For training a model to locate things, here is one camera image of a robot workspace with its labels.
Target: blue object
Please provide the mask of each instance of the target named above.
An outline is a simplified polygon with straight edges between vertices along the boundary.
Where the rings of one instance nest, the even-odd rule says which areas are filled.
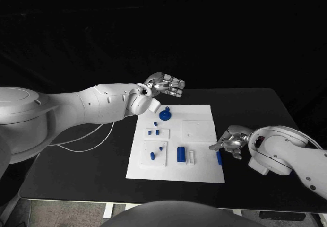
[[[154,160],[155,159],[154,153],[151,152],[149,155],[151,155],[151,160]]]
[[[177,162],[185,162],[185,148],[177,147]]]
[[[216,152],[216,159],[217,159],[217,163],[221,165],[223,162],[221,162],[221,156],[220,156],[220,152],[218,151]]]
[[[167,121],[169,119],[171,113],[168,112],[168,107],[165,107],[165,110],[159,112],[158,117],[162,121]]]

